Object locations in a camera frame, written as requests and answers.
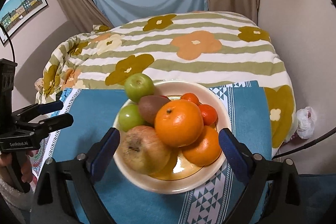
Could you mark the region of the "white fleece sleeve forearm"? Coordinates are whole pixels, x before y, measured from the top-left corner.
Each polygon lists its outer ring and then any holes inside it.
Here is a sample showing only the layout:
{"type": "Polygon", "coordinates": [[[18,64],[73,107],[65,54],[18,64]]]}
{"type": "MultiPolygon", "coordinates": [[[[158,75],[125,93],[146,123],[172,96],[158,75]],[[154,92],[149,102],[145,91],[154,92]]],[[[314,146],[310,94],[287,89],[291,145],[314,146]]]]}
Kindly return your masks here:
{"type": "Polygon", "coordinates": [[[34,197],[34,191],[22,193],[1,178],[1,194],[12,213],[20,223],[30,223],[30,211],[34,197]]]}

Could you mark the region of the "person's left hand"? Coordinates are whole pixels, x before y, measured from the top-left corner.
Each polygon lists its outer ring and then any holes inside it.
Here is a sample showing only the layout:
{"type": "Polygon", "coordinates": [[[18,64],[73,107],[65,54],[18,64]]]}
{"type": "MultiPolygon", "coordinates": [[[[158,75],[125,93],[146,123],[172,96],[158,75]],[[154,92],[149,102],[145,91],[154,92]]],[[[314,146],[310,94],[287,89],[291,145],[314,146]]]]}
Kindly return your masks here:
{"type": "MultiPolygon", "coordinates": [[[[34,151],[26,152],[26,161],[21,165],[21,179],[23,182],[32,182],[33,173],[32,173],[32,165],[30,158],[34,156],[34,151]]],[[[10,186],[14,186],[13,180],[10,177],[10,174],[7,170],[7,166],[11,164],[11,155],[10,154],[1,154],[0,166],[1,166],[1,179],[5,181],[10,186]]]]}

